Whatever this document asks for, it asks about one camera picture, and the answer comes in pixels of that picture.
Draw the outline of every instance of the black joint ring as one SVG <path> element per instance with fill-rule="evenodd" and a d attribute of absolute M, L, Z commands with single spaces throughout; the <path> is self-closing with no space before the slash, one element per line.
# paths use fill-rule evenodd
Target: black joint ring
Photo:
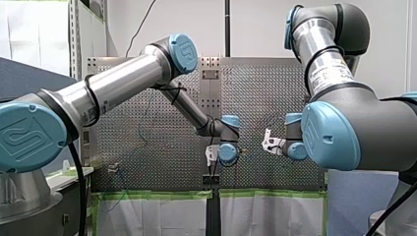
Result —
<path fill-rule="evenodd" d="M 331 49 L 337 49 L 341 56 L 344 56 L 344 50 L 342 47 L 338 46 L 338 45 L 331 45 L 331 46 L 327 46 L 325 48 L 320 49 L 319 51 L 317 51 L 312 58 L 309 60 L 309 62 L 306 65 L 306 70 L 304 71 L 304 86 L 307 89 L 307 92 L 309 93 L 309 95 L 311 95 L 310 93 L 310 88 L 309 88 L 309 71 L 310 71 L 310 67 L 312 66 L 313 62 L 320 57 L 322 54 L 324 54 L 325 52 L 328 52 Z"/>
<path fill-rule="evenodd" d="M 340 36 L 343 31 L 344 16 L 343 16 L 343 8 L 341 7 L 341 4 L 337 3 L 334 5 L 336 6 L 336 10 L 337 10 L 337 26 L 336 26 L 336 33 L 334 36 L 334 43 L 337 44 L 338 41 L 340 40 Z"/>
<path fill-rule="evenodd" d="M 174 76 L 175 76 L 175 73 L 174 72 L 175 72 L 176 67 L 175 67 L 174 61 L 172 61 L 171 54 L 169 54 L 169 52 L 166 51 L 165 48 L 163 48 L 159 44 L 151 43 L 150 45 L 156 47 L 157 49 L 159 49 L 162 52 L 162 54 L 166 57 L 166 59 L 169 62 L 169 66 L 171 67 L 171 71 L 170 71 L 171 78 L 170 78 L 170 80 L 174 79 Z"/>
<path fill-rule="evenodd" d="M 300 8 L 304 8 L 304 6 L 302 6 L 302 5 L 295 5 L 295 7 L 294 7 L 294 8 L 293 8 L 293 10 L 292 10 L 291 16 L 290 16 L 290 24 L 289 24 L 289 43 L 290 43 L 290 46 L 291 46 L 292 53 L 294 53 L 294 56 L 295 56 L 295 58 L 297 59 L 297 61 L 301 63 L 301 58 L 300 58 L 300 55 L 298 55 L 297 51 L 295 50 L 295 46 L 294 46 L 294 38 L 292 37 L 292 36 L 293 36 L 293 35 L 292 35 L 292 32 L 293 32 L 293 28 L 292 28 L 293 26 L 292 26 L 292 23 L 293 23 L 293 21 L 294 21 L 295 12 L 297 12 L 297 10 L 298 10 L 298 9 L 300 9 Z"/>
<path fill-rule="evenodd" d="M 75 141 L 79 137 L 78 130 L 64 109 L 45 91 L 41 90 L 37 92 L 36 95 L 43 100 L 51 110 L 59 116 L 59 118 L 61 118 L 71 137 L 71 142 Z"/>

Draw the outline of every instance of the industrial robot arm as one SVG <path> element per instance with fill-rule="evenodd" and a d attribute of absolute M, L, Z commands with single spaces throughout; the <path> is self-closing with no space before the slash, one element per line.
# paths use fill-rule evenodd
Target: industrial robot arm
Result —
<path fill-rule="evenodd" d="M 369 38 L 368 20 L 355 6 L 291 10 L 285 46 L 304 67 L 311 100 L 302 113 L 287 114 L 284 139 L 266 131 L 264 149 L 298 160 L 310 157 L 329 169 L 414 172 L 415 93 L 379 100 L 354 81 Z"/>
<path fill-rule="evenodd" d="M 144 89 L 159 89 L 201 136 L 220 137 L 218 157 L 234 161 L 239 152 L 239 119 L 209 119 L 176 77 L 193 72 L 197 51 L 185 34 L 147 45 L 141 55 L 58 91 L 41 90 L 0 106 L 0 173 L 34 171 L 52 161 L 83 127 Z"/>

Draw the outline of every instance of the metal post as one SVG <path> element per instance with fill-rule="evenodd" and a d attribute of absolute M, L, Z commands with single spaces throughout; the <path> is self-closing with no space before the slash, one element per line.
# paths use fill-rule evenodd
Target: metal post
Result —
<path fill-rule="evenodd" d="M 230 0 L 224 0 L 226 57 L 230 57 Z"/>

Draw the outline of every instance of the pegboard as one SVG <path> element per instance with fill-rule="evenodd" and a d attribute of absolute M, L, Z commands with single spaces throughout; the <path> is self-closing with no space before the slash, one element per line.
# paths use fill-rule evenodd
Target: pegboard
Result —
<path fill-rule="evenodd" d="M 89 74 L 126 60 L 90 58 Z M 219 69 L 221 90 L 212 99 L 220 99 L 222 114 L 240 117 L 239 146 L 245 150 L 235 166 L 217 167 L 220 187 L 323 190 L 324 171 L 311 160 L 294 162 L 262 149 L 267 126 L 273 136 L 283 137 L 285 114 L 303 109 L 302 67 L 293 59 L 221 58 Z M 176 80 L 198 103 L 201 70 Z M 90 156 L 100 163 L 93 174 L 94 191 L 203 188 L 207 166 L 201 146 L 207 138 L 198 137 L 160 91 L 147 89 L 124 102 L 103 115 L 93 132 L 96 147 Z M 107 171 L 116 162 L 120 175 Z"/>
<path fill-rule="evenodd" d="M 126 58 L 90 58 L 89 74 L 125 62 Z M 200 72 L 176 79 L 198 102 Z M 95 191 L 120 189 L 200 190 L 200 137 L 158 90 L 146 89 L 100 117 L 92 137 L 97 139 L 100 164 L 94 171 Z M 108 173 L 119 163 L 121 172 Z"/>

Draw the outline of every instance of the blue joint cap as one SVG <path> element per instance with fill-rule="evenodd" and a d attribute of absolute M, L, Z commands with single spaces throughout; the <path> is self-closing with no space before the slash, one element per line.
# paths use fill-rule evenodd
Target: blue joint cap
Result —
<path fill-rule="evenodd" d="M 356 133 L 346 117 L 327 102 L 315 101 L 303 110 L 303 142 L 308 156 L 328 169 L 354 170 L 361 159 Z"/>
<path fill-rule="evenodd" d="M 229 126 L 233 126 L 236 128 L 240 127 L 240 119 L 236 115 L 222 115 L 221 121 L 226 123 Z"/>
<path fill-rule="evenodd" d="M 0 105 L 0 172 L 23 173 L 51 162 L 66 145 L 67 130 L 50 109 L 28 102 Z"/>
<path fill-rule="evenodd" d="M 196 46 L 186 34 L 169 36 L 169 51 L 172 61 L 182 74 L 189 74 L 197 68 Z"/>
<path fill-rule="evenodd" d="M 303 143 L 294 143 L 288 148 L 288 157 L 294 160 L 303 160 L 308 157 L 306 147 Z"/>
<path fill-rule="evenodd" d="M 285 115 L 285 125 L 301 121 L 302 113 L 288 113 Z"/>
<path fill-rule="evenodd" d="M 297 9 L 290 9 L 287 15 L 286 25 L 285 25 L 285 41 L 284 41 L 284 48 L 287 50 L 291 50 L 291 15 L 293 11 L 298 11 Z"/>
<path fill-rule="evenodd" d="M 225 164 L 232 164 L 238 157 L 237 147 L 229 143 L 222 144 L 218 149 L 217 157 Z"/>

